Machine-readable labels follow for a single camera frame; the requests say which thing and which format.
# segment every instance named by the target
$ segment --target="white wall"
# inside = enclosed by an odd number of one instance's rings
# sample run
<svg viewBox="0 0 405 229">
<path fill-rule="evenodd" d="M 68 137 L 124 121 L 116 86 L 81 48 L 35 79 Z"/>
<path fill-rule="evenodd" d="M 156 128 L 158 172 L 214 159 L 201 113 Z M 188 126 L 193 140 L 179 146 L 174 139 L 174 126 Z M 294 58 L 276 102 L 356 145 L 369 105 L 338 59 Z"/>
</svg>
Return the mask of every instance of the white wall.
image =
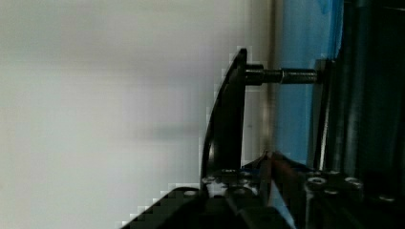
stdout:
<svg viewBox="0 0 405 229">
<path fill-rule="evenodd" d="M 268 2 L 0 0 L 0 228 L 118 228 L 196 186 L 229 60 L 266 61 Z"/>
</svg>

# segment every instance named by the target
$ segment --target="blue surface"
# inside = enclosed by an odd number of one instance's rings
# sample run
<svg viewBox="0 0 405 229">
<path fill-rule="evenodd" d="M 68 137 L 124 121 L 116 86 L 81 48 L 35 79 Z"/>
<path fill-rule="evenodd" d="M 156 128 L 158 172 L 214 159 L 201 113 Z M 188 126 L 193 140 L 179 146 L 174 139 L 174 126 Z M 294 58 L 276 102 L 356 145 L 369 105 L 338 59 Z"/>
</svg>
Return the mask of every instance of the blue surface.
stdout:
<svg viewBox="0 0 405 229">
<path fill-rule="evenodd" d="M 334 58 L 340 47 L 342 0 L 286 0 L 281 68 L 314 68 L 317 59 Z M 306 163 L 309 148 L 311 85 L 281 85 L 276 114 L 276 149 Z M 273 205 L 292 223 L 279 194 Z"/>
</svg>

